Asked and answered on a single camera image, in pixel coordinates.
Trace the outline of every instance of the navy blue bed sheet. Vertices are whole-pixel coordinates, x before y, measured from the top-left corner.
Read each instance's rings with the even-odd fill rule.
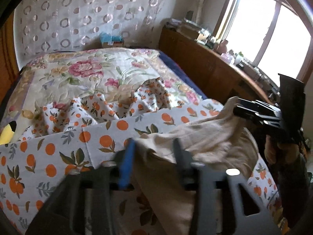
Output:
[[[201,91],[199,87],[184,73],[184,71],[179,67],[177,63],[173,61],[169,56],[160,51],[159,58],[165,63],[165,65],[170,68],[180,79],[193,88],[197,94],[201,95],[203,99],[207,99],[206,95]]]

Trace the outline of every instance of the window pane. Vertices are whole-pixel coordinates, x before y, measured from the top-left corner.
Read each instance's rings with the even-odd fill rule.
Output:
[[[273,36],[258,67],[278,86],[278,73],[296,78],[310,40],[311,36],[301,19],[282,6]]]
[[[273,20],[275,5],[274,0],[240,0],[226,37],[228,50],[241,51],[253,62]]]

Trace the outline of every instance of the beige garment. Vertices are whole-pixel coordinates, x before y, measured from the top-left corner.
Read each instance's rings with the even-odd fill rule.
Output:
[[[178,182],[174,138],[194,160],[218,170],[237,168],[246,179],[250,177],[258,147],[244,127],[245,120],[233,115],[236,103],[237,97],[230,98],[217,116],[177,126],[170,133],[143,134],[137,140],[140,154],[134,176],[168,235],[188,234],[194,204],[194,193],[184,191]]]

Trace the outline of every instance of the yellow object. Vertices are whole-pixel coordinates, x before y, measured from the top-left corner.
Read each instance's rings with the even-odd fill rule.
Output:
[[[4,127],[0,135],[0,145],[10,143],[16,129],[16,122],[12,121]]]

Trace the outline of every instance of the human hand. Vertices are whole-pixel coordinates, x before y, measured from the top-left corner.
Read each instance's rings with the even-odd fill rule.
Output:
[[[276,163],[276,154],[277,151],[284,151],[286,153],[285,155],[285,162],[287,164],[293,163],[298,155],[299,147],[296,144],[281,144],[278,143],[277,147],[275,147],[271,141],[271,137],[269,135],[266,136],[266,143],[265,143],[265,158],[268,161],[269,164],[275,164]]]

